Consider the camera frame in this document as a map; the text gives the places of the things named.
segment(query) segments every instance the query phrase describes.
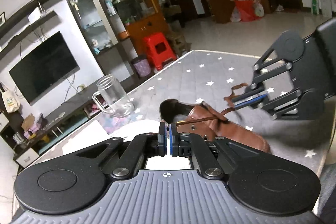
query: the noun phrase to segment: black circular pad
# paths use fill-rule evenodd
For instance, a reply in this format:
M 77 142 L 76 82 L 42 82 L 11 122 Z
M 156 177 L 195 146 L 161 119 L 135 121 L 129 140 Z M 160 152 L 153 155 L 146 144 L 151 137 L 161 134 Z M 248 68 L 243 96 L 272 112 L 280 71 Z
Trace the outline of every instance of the black circular pad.
M 320 194 L 320 181 L 313 171 L 267 153 L 239 162 L 228 187 L 245 206 L 272 215 L 312 210 Z
M 68 190 L 75 185 L 76 181 L 76 174 L 68 170 L 51 170 L 42 174 L 37 180 L 42 189 L 50 192 Z
M 28 210 L 61 215 L 94 203 L 105 190 L 105 180 L 96 159 L 71 153 L 23 170 L 15 180 L 14 192 Z
M 283 32 L 273 47 L 276 49 L 277 55 L 287 61 L 299 59 L 305 50 L 302 38 L 291 30 Z

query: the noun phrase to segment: brown leather shoe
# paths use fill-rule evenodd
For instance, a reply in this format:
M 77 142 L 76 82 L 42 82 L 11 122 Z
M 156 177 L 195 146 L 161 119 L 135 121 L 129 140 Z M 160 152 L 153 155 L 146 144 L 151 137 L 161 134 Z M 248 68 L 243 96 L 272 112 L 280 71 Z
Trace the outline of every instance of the brown leather shoe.
M 216 136 L 223 136 L 258 150 L 269 152 L 269 144 L 260 135 L 224 117 L 225 114 L 233 110 L 234 108 L 230 107 L 219 113 L 206 102 L 191 105 L 176 99 L 168 99 L 160 104 L 161 119 L 166 123 L 177 122 L 178 133 L 195 133 L 208 141 L 213 141 Z

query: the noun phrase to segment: cabinet door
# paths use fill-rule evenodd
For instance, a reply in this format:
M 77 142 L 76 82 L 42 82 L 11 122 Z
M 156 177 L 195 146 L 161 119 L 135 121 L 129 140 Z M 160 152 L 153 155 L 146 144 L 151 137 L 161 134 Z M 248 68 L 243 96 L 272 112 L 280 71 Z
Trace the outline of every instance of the cabinet door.
M 168 24 L 161 13 L 156 13 L 132 23 L 128 25 L 126 29 L 130 34 L 133 46 L 138 55 L 146 53 L 146 47 L 143 42 L 144 37 L 156 32 L 162 32 L 164 34 L 169 32 Z
M 9 120 L 7 119 L 5 114 L 3 114 L 3 112 L 1 112 L 1 114 L 0 114 L 0 132 L 5 128 L 5 126 L 8 123 L 9 123 Z

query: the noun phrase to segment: picture frame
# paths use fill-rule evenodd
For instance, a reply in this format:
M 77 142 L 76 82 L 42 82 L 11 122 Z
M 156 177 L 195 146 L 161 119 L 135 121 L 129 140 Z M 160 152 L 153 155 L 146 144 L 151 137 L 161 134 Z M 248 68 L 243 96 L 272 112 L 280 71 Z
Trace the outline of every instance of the picture frame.
M 2 24 L 4 24 L 6 22 L 6 16 L 5 16 L 5 12 L 2 12 L 2 14 L 0 15 L 0 27 Z

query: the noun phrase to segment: drawer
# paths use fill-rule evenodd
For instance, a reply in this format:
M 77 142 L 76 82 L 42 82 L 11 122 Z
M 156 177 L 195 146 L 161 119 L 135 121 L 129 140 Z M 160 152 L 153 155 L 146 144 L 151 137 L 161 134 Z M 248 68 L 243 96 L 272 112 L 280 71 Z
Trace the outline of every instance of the drawer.
M 7 117 L 3 112 L 0 113 L 0 132 L 5 128 L 5 126 L 9 123 Z
M 34 160 L 38 159 L 39 155 L 32 148 L 29 148 L 24 152 L 20 157 L 16 159 L 17 163 L 20 164 L 23 168 L 26 168 Z

